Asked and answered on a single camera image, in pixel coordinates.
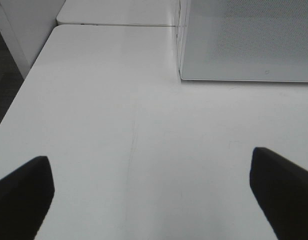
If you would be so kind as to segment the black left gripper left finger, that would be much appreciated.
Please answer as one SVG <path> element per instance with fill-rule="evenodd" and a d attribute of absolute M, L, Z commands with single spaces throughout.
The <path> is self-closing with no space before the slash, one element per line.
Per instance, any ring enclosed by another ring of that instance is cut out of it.
<path fill-rule="evenodd" d="M 0 179 L 0 240 L 33 240 L 54 194 L 46 156 L 37 156 Z"/>

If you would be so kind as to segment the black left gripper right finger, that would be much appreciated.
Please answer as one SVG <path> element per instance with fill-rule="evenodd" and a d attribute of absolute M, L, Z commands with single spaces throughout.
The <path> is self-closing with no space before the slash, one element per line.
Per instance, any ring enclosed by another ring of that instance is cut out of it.
<path fill-rule="evenodd" d="M 255 147 L 249 185 L 279 240 L 308 240 L 308 170 Z"/>

